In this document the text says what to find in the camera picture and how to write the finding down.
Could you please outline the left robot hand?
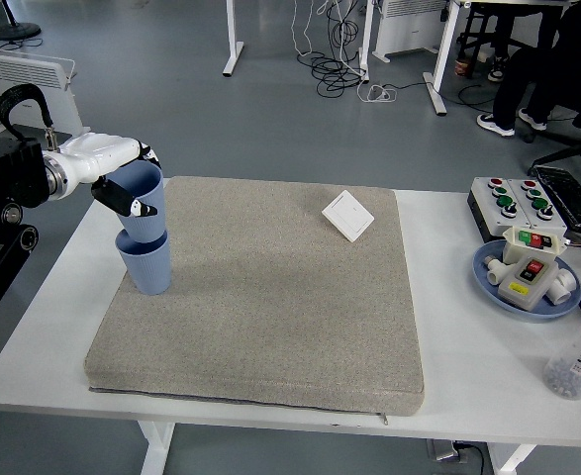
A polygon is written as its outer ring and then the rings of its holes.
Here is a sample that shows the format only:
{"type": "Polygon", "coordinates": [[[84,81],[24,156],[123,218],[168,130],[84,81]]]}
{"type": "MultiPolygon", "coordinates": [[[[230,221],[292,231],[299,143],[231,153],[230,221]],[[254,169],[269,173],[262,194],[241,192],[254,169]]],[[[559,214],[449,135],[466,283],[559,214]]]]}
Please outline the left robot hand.
{"type": "Polygon", "coordinates": [[[138,160],[159,165],[152,148],[136,139],[86,133],[44,154],[48,197],[60,200],[78,185],[89,184],[93,198],[123,217],[156,216],[156,206],[106,177],[138,160]]]}

